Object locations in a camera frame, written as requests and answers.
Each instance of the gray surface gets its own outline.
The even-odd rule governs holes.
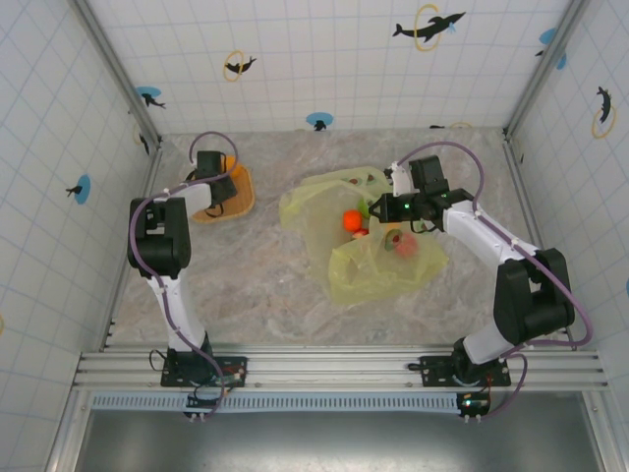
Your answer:
[[[211,342],[449,344],[490,320],[495,273],[445,234],[433,236],[450,262],[423,288],[387,300],[332,304],[309,277],[301,236],[281,228],[278,203],[305,177],[364,165],[384,168],[417,146],[450,140],[471,148],[484,164],[481,205],[514,234],[527,239],[500,130],[237,133],[230,137],[252,172],[257,201],[242,218],[190,224],[190,286]],[[193,138],[167,138],[155,189],[172,187],[189,173],[187,153]],[[213,148],[229,150],[212,138],[201,140],[198,147]],[[434,152],[452,188],[476,191],[479,177],[472,159],[452,147]],[[157,300],[136,270],[129,277],[109,343],[130,341],[166,341]]]
[[[79,470],[375,472],[599,470],[577,395],[523,394],[464,425],[409,413],[92,414]]]

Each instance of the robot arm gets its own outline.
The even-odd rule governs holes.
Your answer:
[[[131,214],[143,199],[131,203]],[[205,341],[205,329],[201,325],[195,303],[188,287],[186,267],[190,263],[191,244],[188,218],[197,211],[209,208],[212,203],[209,185],[195,185],[180,192],[175,198],[156,199],[143,211],[136,227],[136,241],[142,258],[157,270],[165,285],[168,307],[175,325],[196,347]],[[163,298],[157,281],[138,266],[135,257],[128,254],[131,265],[140,270],[146,282],[155,292],[164,320]],[[168,347],[178,352],[190,352],[177,333],[166,323]]]
[[[431,221],[439,230],[465,244],[491,270],[496,270],[493,320],[454,344],[451,367],[462,384],[483,378],[496,366],[498,358],[514,346],[574,322],[574,309],[565,296],[511,244],[477,219],[472,196],[463,189],[449,189],[436,155],[412,161],[409,166],[413,185],[408,173],[402,172],[397,164],[393,165],[388,172],[393,181],[393,193],[382,195],[370,207],[370,214],[381,222]],[[400,186],[398,183],[405,179],[408,182]],[[415,192],[399,191],[409,187]],[[561,253],[521,242],[491,218],[487,219],[569,288],[566,262]],[[540,288],[533,290],[530,281]]]

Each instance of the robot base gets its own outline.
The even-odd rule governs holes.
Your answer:
[[[207,334],[200,349],[212,356],[212,348],[209,345]],[[214,360],[225,375],[228,375],[225,373],[225,370],[231,371],[230,374],[234,374],[242,369],[243,373],[240,379],[236,383],[231,383],[231,385],[245,386],[245,377],[247,375],[246,357],[214,357]],[[198,353],[194,351],[181,352],[168,348],[160,384],[161,386],[176,387],[220,386],[220,378],[209,363]]]
[[[487,379],[491,378],[492,386],[510,386],[511,378],[506,361],[491,361],[478,366],[479,369],[473,375],[467,373],[464,379],[460,379],[460,373],[455,368],[453,356],[423,356],[416,369],[422,374],[424,386],[486,386]]]

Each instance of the plastic bag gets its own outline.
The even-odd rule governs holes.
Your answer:
[[[428,235],[412,233],[408,223],[380,224],[372,217],[369,234],[352,240],[343,228],[343,213],[356,209],[362,199],[371,204],[386,192],[391,192],[391,186],[382,171],[360,167],[309,177],[280,200],[282,227],[304,237],[311,276],[334,303],[360,303],[415,291],[447,265],[438,243]],[[395,228],[417,243],[412,255],[385,250],[386,235]]]

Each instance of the orange object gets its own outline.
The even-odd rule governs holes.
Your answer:
[[[225,168],[227,170],[231,169],[232,166],[234,165],[235,160],[236,160],[236,157],[234,157],[233,155],[228,155],[227,161],[225,162]],[[231,178],[235,179],[236,177],[240,175],[242,171],[243,171],[243,166],[241,164],[238,164],[236,168],[234,169],[234,171],[231,173]]]
[[[363,227],[363,216],[357,209],[348,209],[343,213],[343,227],[350,233],[355,233]]]

